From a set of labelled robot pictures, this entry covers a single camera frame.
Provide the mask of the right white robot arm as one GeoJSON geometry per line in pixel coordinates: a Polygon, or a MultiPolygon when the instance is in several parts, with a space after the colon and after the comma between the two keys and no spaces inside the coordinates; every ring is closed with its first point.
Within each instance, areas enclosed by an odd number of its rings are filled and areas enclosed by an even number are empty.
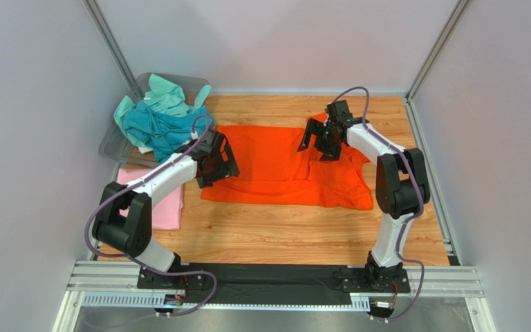
{"type": "Polygon", "coordinates": [[[382,211],[379,235],[362,268],[339,271],[344,290],[383,293],[409,291],[402,251],[414,219],[431,197],[425,156],[418,148],[391,142],[365,118],[356,118],[345,100],[326,107],[325,121],[308,119],[298,147],[313,146],[322,161],[338,160],[343,147],[352,147],[376,167],[375,197],[382,211]]]}

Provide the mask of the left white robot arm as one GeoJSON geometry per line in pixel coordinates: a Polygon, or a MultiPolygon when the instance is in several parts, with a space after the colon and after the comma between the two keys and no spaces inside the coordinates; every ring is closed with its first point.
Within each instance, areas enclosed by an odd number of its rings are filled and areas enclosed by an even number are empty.
{"type": "Polygon", "coordinates": [[[141,266],[145,287],[184,286],[189,276],[181,258],[152,236],[152,212],[175,189],[195,180],[200,188],[239,175],[239,167],[224,133],[208,129],[176,150],[171,157],[137,180],[109,183],[100,206],[89,220],[91,236],[141,266]]]}

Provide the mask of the orange t shirt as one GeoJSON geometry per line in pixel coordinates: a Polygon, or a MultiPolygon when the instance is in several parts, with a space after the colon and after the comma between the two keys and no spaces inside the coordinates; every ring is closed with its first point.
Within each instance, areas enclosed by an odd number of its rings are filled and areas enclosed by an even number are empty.
{"type": "Polygon", "coordinates": [[[317,205],[370,210],[373,193],[362,175],[368,158],[342,147],[325,161],[314,147],[299,151],[298,127],[219,125],[232,148],[239,175],[202,190],[201,198],[226,203],[317,205]]]}

